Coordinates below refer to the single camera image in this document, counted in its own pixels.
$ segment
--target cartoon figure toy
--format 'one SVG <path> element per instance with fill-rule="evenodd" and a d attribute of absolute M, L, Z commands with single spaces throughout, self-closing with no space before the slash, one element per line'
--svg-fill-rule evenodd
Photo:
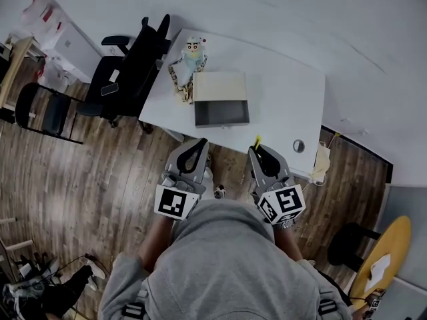
<path fill-rule="evenodd" d="M 205 54 L 205 47 L 202 45 L 205 42 L 206 39 L 188 37 L 187 43 L 181 52 L 181 57 L 168 68 L 173 84 L 175 85 L 175 93 L 182 98 L 183 102 L 193 103 L 193 73 L 200 72 L 205 67 L 207 56 Z M 185 83 L 180 87 L 173 65 L 182 61 L 187 67 L 187 73 L 183 78 Z"/>

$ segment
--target white desk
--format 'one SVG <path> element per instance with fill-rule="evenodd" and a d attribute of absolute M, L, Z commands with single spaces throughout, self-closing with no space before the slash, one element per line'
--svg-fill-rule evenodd
<path fill-rule="evenodd" d="M 204 71 L 239 71 L 246 74 L 250 124 L 233 127 L 196 128 L 193 105 L 183 103 L 173 93 L 167 66 L 181 53 L 187 38 L 206 39 L 207 63 Z M 151 88 L 139 120 L 243 153 L 262 143 L 284 156 L 294 173 L 311 173 L 322 122 L 326 77 L 293 59 L 242 41 L 219 35 L 181 30 Z M 296 139 L 305 150 L 296 153 Z"/>

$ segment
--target office chair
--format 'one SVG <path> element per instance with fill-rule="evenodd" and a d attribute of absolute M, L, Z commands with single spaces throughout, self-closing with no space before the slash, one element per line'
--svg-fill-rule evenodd
<path fill-rule="evenodd" d="M 141 23 L 141 31 L 130 50 L 126 48 L 130 38 L 123 35 L 106 37 L 101 42 L 102 45 L 118 46 L 125 55 L 101 59 L 85 102 L 77 106 L 78 114 L 105 118 L 112 127 L 117 127 L 115 119 L 118 116 L 139 116 L 158 74 L 156 60 L 161 59 L 171 45 L 171 41 L 166 39 L 170 24 L 168 14 L 157 31 L 148 25 L 148 17 L 144 17 Z M 118 76 L 114 79 L 115 70 Z M 142 122 L 139 124 L 144 131 L 151 133 L 151 129 Z"/>
<path fill-rule="evenodd" d="M 31 105 L 33 104 L 34 98 L 39 88 L 48 90 L 51 93 L 49 96 L 49 101 L 47 102 L 45 113 L 43 115 L 41 130 L 30 128 L 28 126 Z M 73 133 L 75 123 L 75 115 L 69 138 L 61 136 L 71 100 L 83 102 L 79 99 L 75 99 L 74 97 L 64 95 L 63 93 L 60 93 L 56 90 L 44 87 L 38 83 L 28 83 L 26 86 L 24 86 L 24 88 L 22 88 L 18 96 L 18 101 L 15 106 L 16 123 L 21 128 L 81 145 L 83 142 L 71 140 L 71 134 Z"/>

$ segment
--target yellow round table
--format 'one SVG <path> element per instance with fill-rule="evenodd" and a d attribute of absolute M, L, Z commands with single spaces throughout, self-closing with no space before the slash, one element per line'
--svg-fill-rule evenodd
<path fill-rule="evenodd" d="M 407 216 L 397 218 L 377 240 L 369 256 L 365 259 L 350 289 L 350 299 L 356 309 L 365 306 L 366 302 L 352 298 L 367 298 L 375 289 L 386 289 L 405 260 L 411 239 L 411 221 Z M 382 279 L 372 288 L 365 290 L 370 278 L 371 266 L 384 255 L 390 254 L 390 265 Z"/>

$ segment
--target gray hoodie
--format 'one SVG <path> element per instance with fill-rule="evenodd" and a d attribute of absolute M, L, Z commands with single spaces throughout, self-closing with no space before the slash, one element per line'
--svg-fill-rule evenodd
<path fill-rule="evenodd" d="M 337 310 L 320 315 L 321 300 Z M 119 255 L 98 319 L 127 319 L 124 309 L 151 320 L 351 319 L 335 287 L 274 245 L 254 207 L 225 199 L 201 201 L 175 223 L 151 275 L 137 257 Z"/>

